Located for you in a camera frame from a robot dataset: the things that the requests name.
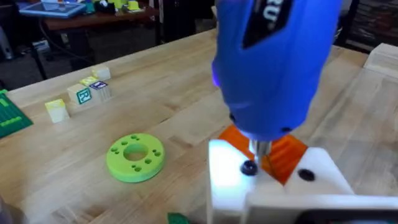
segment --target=table in background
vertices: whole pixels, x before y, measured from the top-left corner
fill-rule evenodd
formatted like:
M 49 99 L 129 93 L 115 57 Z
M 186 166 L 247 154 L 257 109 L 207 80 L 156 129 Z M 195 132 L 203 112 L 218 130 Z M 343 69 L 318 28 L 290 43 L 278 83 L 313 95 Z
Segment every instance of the table in background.
M 86 68 L 9 92 L 34 125 L 0 140 L 0 194 L 32 223 L 204 223 L 208 141 L 231 124 L 213 86 L 214 30 L 105 64 L 113 98 L 52 124 L 44 103 L 90 75 Z M 398 80 L 362 69 L 367 55 L 333 47 L 308 118 L 294 135 L 327 149 L 358 194 L 398 194 Z M 122 183 L 105 164 L 122 136 L 157 136 L 163 170 Z
M 47 26 L 48 30 L 63 33 L 68 36 L 70 51 L 73 54 L 95 62 L 95 57 L 90 49 L 85 33 L 86 29 L 89 27 L 98 27 L 120 21 L 149 21 L 151 17 L 155 17 L 155 44 L 160 44 L 159 5 L 150 7 L 142 2 L 139 4 L 141 8 L 145 8 L 144 11 L 128 13 L 119 10 L 115 15 L 96 12 L 91 15 L 79 15 L 69 19 L 47 18 L 44 19 L 44 24 Z M 82 59 L 71 59 L 72 70 L 79 70 L 91 65 L 91 63 Z

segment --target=black screw head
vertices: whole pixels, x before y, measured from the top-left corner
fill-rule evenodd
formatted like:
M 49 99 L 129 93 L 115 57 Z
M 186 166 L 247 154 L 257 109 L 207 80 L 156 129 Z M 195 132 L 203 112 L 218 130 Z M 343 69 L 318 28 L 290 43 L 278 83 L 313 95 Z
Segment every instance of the black screw head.
M 241 165 L 241 172 L 244 175 L 256 175 L 258 171 L 257 164 L 254 161 L 247 160 Z
M 298 176 L 305 181 L 312 182 L 315 180 L 315 174 L 308 169 L 300 169 L 297 172 Z

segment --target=yellow cube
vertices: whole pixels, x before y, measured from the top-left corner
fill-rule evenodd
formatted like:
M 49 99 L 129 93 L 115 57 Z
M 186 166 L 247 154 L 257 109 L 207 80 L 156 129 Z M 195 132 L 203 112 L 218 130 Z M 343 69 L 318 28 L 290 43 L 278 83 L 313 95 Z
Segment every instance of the yellow cube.
M 62 99 L 47 102 L 44 105 L 53 123 L 58 123 L 69 118 L 67 107 Z

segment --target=block with sticker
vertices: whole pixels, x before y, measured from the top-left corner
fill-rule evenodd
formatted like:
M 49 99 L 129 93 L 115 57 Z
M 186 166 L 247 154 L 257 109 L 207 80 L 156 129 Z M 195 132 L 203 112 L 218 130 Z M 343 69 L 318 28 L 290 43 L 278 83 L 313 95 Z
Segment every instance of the block with sticker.
M 111 71 L 109 71 L 109 68 L 104 64 L 92 66 L 91 72 L 93 73 L 93 76 L 100 81 L 105 81 L 111 78 Z
M 44 105 L 53 123 L 58 123 L 69 118 L 67 107 L 62 99 L 47 102 Z
M 98 82 L 99 80 L 95 77 L 86 77 L 82 80 L 80 80 L 80 83 L 84 86 L 90 86 L 91 84 Z
M 111 98 L 109 86 L 105 82 L 98 81 L 91 84 L 90 92 L 93 96 L 93 99 L 97 102 L 104 102 Z
M 82 105 L 92 99 L 90 89 L 82 84 L 76 84 L 68 88 L 70 101 L 74 104 Z

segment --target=cable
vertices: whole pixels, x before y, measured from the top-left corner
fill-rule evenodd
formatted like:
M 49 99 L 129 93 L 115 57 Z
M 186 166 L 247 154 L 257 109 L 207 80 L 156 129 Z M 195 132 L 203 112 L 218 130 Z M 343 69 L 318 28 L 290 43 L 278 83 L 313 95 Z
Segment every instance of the cable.
M 92 62 L 91 60 L 88 60 L 87 58 L 84 58 L 84 57 L 82 57 L 82 56 L 76 55 L 76 54 L 70 52 L 69 50 L 67 50 L 67 49 L 65 49 L 65 48 L 63 48 L 63 47 L 61 47 L 61 46 L 59 46 L 58 44 L 56 44 L 56 43 L 46 34 L 46 32 L 44 31 L 42 22 L 43 22 L 43 19 L 40 18 L 40 19 L 39 19 L 39 28 L 40 28 L 40 31 L 42 31 L 43 36 L 44 36 L 52 45 L 54 45 L 56 48 L 58 48 L 59 50 L 61 50 L 63 53 L 66 53 L 66 54 L 68 54 L 68 55 L 70 55 L 70 56 L 72 56 L 72 57 L 75 57 L 75 58 L 80 59 L 80 60 L 84 60 L 85 62 L 88 62 L 88 63 L 90 63 L 90 64 L 92 64 L 92 65 L 95 64 L 95 63 Z

